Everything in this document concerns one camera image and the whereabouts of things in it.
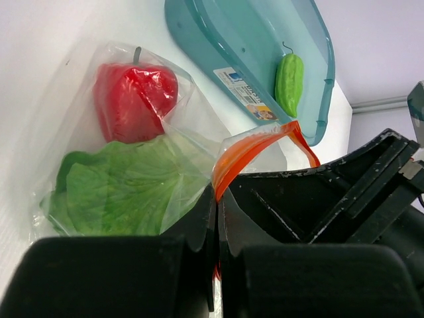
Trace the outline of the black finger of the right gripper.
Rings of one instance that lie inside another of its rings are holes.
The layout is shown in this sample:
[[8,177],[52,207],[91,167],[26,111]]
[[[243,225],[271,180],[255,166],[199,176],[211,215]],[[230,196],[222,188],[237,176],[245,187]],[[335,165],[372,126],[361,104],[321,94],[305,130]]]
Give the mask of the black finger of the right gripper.
[[410,172],[418,149],[386,129],[317,168],[241,174],[229,188],[238,206],[280,242],[381,243],[423,192],[423,165]]

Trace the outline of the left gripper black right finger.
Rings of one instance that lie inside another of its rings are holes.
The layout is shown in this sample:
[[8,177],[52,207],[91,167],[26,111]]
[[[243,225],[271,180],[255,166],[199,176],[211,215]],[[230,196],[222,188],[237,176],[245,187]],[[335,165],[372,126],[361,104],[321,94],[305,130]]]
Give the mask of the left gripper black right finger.
[[218,205],[224,317],[422,317],[406,265],[377,244],[284,244],[227,191]]

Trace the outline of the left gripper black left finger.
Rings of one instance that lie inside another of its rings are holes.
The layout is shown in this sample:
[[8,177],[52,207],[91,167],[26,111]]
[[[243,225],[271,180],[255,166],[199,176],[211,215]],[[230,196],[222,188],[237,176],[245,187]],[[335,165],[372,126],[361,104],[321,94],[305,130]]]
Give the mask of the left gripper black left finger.
[[2,317],[208,317],[214,310],[215,195],[158,236],[52,237],[25,253]]

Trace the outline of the pale green fake cabbage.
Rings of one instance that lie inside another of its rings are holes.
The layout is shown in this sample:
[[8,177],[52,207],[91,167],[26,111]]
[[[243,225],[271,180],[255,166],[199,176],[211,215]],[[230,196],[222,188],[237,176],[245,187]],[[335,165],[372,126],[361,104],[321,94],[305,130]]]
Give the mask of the pale green fake cabbage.
[[40,208],[62,236],[156,236],[194,207],[214,163],[182,136],[73,151]]

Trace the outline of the clear zip bag orange seal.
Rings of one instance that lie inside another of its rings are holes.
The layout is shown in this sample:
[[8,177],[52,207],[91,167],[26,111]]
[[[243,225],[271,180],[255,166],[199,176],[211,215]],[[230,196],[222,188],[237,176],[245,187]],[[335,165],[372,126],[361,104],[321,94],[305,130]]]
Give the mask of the clear zip bag orange seal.
[[37,237],[159,235],[207,187],[319,165],[297,121],[232,135],[185,70],[144,48],[100,44],[82,68],[76,91],[57,75],[32,135]]

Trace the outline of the green fake vegetable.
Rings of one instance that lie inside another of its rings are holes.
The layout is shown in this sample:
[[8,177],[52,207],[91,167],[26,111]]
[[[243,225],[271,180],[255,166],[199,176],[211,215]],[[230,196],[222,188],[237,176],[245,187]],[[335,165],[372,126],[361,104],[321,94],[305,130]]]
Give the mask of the green fake vegetable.
[[292,118],[297,118],[297,108],[303,93],[304,64],[294,51],[282,43],[290,53],[284,55],[278,64],[274,86],[275,100]]

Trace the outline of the red fake food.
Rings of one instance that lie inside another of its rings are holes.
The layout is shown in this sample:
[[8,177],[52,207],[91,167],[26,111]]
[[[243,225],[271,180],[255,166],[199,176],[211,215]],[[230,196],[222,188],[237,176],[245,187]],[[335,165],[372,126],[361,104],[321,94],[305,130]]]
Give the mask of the red fake food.
[[164,134],[162,119],[177,104],[178,80],[166,66],[140,61],[102,64],[97,69],[93,102],[103,137],[126,144]]

